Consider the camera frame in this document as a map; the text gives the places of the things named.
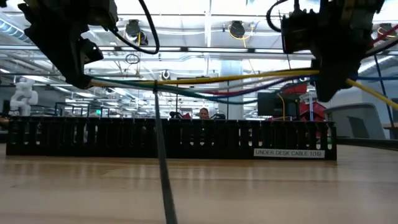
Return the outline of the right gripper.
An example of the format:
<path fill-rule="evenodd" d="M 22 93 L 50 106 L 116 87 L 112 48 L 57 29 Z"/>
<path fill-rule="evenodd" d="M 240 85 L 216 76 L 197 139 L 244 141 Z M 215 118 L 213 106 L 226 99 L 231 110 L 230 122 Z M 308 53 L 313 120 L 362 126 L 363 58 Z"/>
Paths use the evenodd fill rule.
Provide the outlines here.
<path fill-rule="evenodd" d="M 330 101 L 338 91 L 348 87 L 347 78 L 358 74 L 357 58 L 370 48 L 373 17 L 380 13 L 384 1 L 320 0 L 319 10 L 315 12 L 300 8 L 299 0 L 294 0 L 294 10 L 282 17 L 284 53 L 309 50 L 316 58 L 322 58 L 338 55 L 342 50 L 354 57 L 332 60 L 332 84 L 329 61 L 312 59 L 311 68 L 319 71 L 313 83 L 319 101 Z"/>

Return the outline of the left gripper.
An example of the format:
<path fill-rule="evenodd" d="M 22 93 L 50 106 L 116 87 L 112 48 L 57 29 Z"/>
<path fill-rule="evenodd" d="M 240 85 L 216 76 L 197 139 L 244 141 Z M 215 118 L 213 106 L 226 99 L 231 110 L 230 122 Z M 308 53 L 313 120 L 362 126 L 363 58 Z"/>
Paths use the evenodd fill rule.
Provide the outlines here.
<path fill-rule="evenodd" d="M 116 27 L 117 6 L 114 0 L 23 0 L 18 4 L 30 27 L 25 35 L 47 56 L 77 88 L 87 89 L 90 80 L 85 64 L 103 59 L 96 44 L 83 38 L 89 26 L 108 31 Z"/>

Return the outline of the black slotted cable raceway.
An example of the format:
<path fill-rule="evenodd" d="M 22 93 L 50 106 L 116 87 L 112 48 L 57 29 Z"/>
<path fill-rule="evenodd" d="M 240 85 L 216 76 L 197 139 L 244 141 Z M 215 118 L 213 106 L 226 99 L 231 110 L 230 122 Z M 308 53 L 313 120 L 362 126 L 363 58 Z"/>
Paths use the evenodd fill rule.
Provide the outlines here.
<path fill-rule="evenodd" d="M 16 117 L 9 156 L 334 161 L 336 128 L 326 121 Z"/>

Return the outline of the black zip tie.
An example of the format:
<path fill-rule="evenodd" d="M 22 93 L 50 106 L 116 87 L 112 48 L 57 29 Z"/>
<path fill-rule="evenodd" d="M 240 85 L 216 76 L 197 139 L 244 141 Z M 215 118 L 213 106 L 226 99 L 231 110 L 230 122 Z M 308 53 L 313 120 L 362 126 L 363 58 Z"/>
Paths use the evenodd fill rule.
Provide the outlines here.
<path fill-rule="evenodd" d="M 160 118 L 160 112 L 159 112 L 159 96 L 158 96 L 157 80 L 155 81 L 154 84 L 153 93 L 155 95 L 155 131 L 157 135 L 157 151 L 158 151 L 160 181 L 162 187 L 162 197 L 164 204 L 165 223 L 178 224 L 177 214 L 175 211 L 174 198 L 169 179 L 169 170 L 167 167 L 164 133 L 162 128 L 162 120 Z"/>

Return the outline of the red storage bin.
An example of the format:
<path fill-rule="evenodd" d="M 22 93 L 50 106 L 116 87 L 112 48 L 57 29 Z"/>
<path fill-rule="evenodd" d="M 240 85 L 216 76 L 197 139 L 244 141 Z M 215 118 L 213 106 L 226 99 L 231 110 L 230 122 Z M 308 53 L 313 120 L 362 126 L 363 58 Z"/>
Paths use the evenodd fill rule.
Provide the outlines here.
<path fill-rule="evenodd" d="M 306 83 L 291 83 L 289 85 L 283 86 L 281 88 L 281 92 L 302 95 L 307 92 L 307 84 Z"/>

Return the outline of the stack of red bins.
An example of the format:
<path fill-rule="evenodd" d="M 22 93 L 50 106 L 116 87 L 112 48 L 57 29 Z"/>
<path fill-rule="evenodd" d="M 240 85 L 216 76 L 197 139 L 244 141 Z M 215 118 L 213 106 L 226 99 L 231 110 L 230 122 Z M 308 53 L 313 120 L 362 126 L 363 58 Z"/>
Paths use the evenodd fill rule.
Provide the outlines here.
<path fill-rule="evenodd" d="M 318 102 L 312 103 L 312 110 L 309 103 L 300 104 L 300 120 L 301 121 L 324 121 L 326 108 Z"/>

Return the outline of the white robot figure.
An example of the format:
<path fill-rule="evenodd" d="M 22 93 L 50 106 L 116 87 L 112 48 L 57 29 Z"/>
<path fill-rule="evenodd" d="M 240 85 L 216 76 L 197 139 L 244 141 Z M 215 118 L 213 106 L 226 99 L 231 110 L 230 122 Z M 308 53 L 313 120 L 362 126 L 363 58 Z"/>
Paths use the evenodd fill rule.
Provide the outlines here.
<path fill-rule="evenodd" d="M 32 89 L 35 81 L 28 78 L 20 78 L 16 83 L 16 91 L 10 100 L 9 115 L 29 116 L 31 106 L 38 103 L 38 93 Z"/>

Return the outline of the black monitor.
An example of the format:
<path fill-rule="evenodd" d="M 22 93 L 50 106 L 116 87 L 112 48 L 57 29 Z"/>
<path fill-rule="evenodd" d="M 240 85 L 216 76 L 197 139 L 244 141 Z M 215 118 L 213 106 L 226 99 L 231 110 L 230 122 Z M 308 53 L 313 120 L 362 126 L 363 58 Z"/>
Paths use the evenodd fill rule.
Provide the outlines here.
<path fill-rule="evenodd" d="M 259 116 L 297 117 L 299 115 L 299 98 L 291 93 L 257 94 L 257 114 Z"/>

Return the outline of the white pillar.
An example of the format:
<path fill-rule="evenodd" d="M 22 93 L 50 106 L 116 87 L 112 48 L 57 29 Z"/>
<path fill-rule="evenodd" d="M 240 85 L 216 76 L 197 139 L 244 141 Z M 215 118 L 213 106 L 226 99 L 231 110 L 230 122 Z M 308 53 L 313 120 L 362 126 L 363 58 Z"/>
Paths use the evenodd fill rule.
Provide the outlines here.
<path fill-rule="evenodd" d="M 220 65 L 220 77 L 235 76 L 243 74 L 243 66 L 241 60 L 223 60 Z M 220 87 L 234 86 L 241 84 L 243 80 L 234 80 L 229 82 L 222 82 Z M 226 113 L 227 119 L 243 119 L 243 105 L 226 105 L 219 104 L 218 110 Z"/>

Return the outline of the long ceiling light bar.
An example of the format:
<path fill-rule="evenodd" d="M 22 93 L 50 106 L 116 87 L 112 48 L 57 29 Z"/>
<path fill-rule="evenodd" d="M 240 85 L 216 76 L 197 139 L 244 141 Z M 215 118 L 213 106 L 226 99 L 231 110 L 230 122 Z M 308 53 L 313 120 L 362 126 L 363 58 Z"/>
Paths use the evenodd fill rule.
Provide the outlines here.
<path fill-rule="evenodd" d="M 132 47 L 101 46 L 102 51 L 133 51 Z M 144 47 L 144 50 L 155 50 L 154 47 Z M 0 50 L 39 50 L 33 45 L 0 45 Z M 226 48 L 226 47 L 161 47 L 159 52 L 203 52 L 203 53 L 249 53 L 249 54 L 285 54 L 282 49 L 253 49 L 253 48 Z M 311 54 L 309 50 L 302 50 L 288 54 Z"/>

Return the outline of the silver ventilation duct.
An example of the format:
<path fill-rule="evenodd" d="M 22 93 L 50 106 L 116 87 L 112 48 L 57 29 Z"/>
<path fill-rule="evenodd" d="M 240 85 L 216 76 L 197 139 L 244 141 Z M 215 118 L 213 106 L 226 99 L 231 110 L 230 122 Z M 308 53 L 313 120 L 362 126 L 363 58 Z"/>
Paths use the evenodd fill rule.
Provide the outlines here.
<path fill-rule="evenodd" d="M 386 60 L 390 60 L 391 58 L 394 58 L 394 56 L 393 55 L 386 56 L 381 59 L 378 59 L 377 61 L 378 61 L 378 63 L 382 63 L 382 62 L 385 62 Z M 375 60 L 373 60 L 372 62 L 365 63 L 364 65 L 360 66 L 358 73 L 362 73 L 362 72 L 364 72 L 372 67 L 375 67 L 375 66 L 376 66 Z"/>

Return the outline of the black aluminium frame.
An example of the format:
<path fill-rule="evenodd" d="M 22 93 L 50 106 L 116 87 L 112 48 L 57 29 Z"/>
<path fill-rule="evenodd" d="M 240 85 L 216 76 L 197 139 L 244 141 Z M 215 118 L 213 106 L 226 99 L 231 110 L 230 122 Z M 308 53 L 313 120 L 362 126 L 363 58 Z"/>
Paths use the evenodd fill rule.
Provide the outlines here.
<path fill-rule="evenodd" d="M 398 151 L 398 140 L 391 139 L 365 139 L 365 138 L 337 138 L 337 144 L 372 147 Z"/>

